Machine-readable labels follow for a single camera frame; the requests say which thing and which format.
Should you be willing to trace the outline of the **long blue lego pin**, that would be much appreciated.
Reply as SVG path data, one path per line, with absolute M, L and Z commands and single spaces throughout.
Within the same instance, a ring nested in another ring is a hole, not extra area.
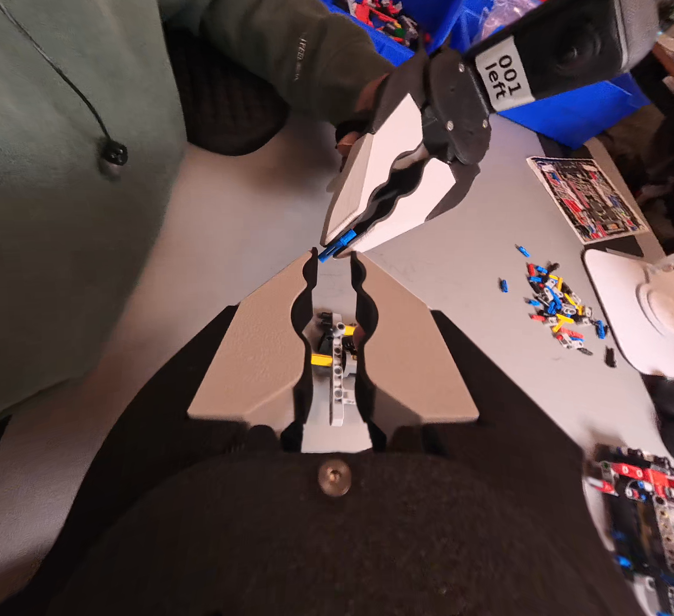
M 335 255 L 341 253 L 343 250 L 347 249 L 351 241 L 356 238 L 357 234 L 353 229 L 350 229 L 347 232 L 344 232 L 343 235 L 334 240 L 330 245 L 328 245 L 324 250 L 318 254 L 317 259 L 321 263 L 325 263 L 330 258 L 333 258 Z

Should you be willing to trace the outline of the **black hoodie drawstring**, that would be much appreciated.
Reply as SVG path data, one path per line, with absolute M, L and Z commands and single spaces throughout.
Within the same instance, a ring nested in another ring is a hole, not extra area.
M 80 90 L 71 78 L 63 71 L 63 69 L 49 56 L 42 46 L 38 43 L 36 39 L 32 37 L 26 27 L 19 22 L 12 12 L 1 2 L 1 13 L 4 15 L 6 20 L 11 23 L 11 25 L 16 29 L 21 36 L 27 40 L 29 45 L 37 52 L 37 54 L 46 62 L 48 67 L 64 82 L 64 84 L 76 94 L 80 101 L 85 105 L 89 113 L 93 116 L 96 121 L 100 132 L 103 133 L 103 143 L 101 144 L 99 152 L 99 172 L 101 175 L 110 180 L 111 182 L 117 181 L 121 178 L 121 171 L 124 166 L 127 165 L 128 161 L 128 149 L 127 147 L 115 140 L 111 135 L 108 127 L 103 120 L 103 117 L 100 115 L 97 108 L 86 96 L 86 94 Z

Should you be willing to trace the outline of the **lego instruction booklet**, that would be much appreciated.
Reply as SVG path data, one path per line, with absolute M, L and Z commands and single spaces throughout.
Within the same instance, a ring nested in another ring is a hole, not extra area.
M 541 156 L 527 164 L 584 246 L 649 230 L 595 160 Z

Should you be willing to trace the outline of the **heap of assorted lego parts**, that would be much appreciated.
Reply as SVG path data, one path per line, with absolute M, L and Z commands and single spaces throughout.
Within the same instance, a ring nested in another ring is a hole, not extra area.
M 409 14 L 402 1 L 332 0 L 332 5 L 407 49 L 415 51 L 431 43 L 431 36 Z

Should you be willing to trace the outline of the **lego car chassis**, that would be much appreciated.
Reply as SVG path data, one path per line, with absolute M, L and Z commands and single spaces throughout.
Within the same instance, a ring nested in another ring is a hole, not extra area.
M 628 446 L 595 445 L 585 482 L 600 492 L 613 559 L 628 583 L 673 614 L 673 462 Z

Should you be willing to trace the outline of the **grey lego frame assembly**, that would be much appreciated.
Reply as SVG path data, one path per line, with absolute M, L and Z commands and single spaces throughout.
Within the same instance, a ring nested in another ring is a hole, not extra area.
M 344 321 L 341 314 L 332 311 L 316 313 L 313 325 L 316 342 L 312 353 L 333 357 L 331 368 L 311 366 L 315 378 L 327 384 L 328 423 L 331 427 L 361 426 L 364 422 L 357 407 L 355 389 L 357 325 Z

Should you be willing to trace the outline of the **pile of mixed lego pieces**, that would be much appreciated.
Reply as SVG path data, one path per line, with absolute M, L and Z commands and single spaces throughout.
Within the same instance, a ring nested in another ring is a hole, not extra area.
M 591 358 L 599 345 L 608 343 L 610 325 L 570 287 L 558 263 L 528 262 L 525 279 L 530 320 L 541 324 L 562 349 Z

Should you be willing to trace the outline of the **person's left forearm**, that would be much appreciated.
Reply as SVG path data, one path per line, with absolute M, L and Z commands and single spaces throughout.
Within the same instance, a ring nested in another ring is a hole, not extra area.
M 394 67 L 320 0 L 158 0 L 163 21 L 269 82 L 291 109 L 338 125 Z

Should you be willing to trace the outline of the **crumpled clear plastic bag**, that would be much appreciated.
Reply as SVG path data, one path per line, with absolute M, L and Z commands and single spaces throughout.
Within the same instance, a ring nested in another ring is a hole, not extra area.
M 540 0 L 493 0 L 491 7 L 484 7 L 479 19 L 475 42 L 482 42 L 525 14 L 541 5 Z

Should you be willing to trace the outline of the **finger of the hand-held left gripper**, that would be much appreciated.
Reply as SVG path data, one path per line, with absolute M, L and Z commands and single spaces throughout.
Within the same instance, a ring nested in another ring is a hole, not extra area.
M 326 248 L 357 223 L 392 172 L 425 157 L 422 115 L 411 95 L 405 95 L 390 111 L 381 101 L 377 110 L 384 112 L 383 123 L 355 142 L 338 178 L 321 238 Z
M 356 236 L 350 241 L 350 250 L 371 250 L 416 228 L 455 185 L 450 164 L 435 157 L 393 171 L 353 226 Z

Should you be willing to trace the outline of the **person's left hand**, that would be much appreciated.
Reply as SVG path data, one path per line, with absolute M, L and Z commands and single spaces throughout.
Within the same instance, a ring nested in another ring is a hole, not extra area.
M 361 91 L 355 109 L 336 126 L 335 148 L 342 158 L 342 165 L 346 163 L 356 141 L 371 129 L 375 108 L 381 97 L 380 89 L 389 77 L 389 74 L 384 74 L 368 83 Z

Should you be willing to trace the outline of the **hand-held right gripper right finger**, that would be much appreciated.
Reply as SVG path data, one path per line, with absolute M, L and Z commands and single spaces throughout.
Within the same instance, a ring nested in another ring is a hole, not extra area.
M 476 421 L 476 403 L 428 305 L 362 253 L 351 253 L 350 267 L 362 332 L 355 383 L 362 419 L 384 435 Z

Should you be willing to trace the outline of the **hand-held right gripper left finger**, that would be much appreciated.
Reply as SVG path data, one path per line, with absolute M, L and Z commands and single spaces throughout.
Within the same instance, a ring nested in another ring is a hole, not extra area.
M 191 419 L 274 432 L 306 423 L 313 378 L 304 330 L 316 282 L 317 251 L 309 250 L 240 302 L 187 410 Z

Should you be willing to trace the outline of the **person's green sweatshirt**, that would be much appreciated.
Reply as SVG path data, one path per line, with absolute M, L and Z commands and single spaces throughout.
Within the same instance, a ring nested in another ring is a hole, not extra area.
M 98 359 L 163 223 L 185 130 L 157 0 L 1 0 L 1 409 Z

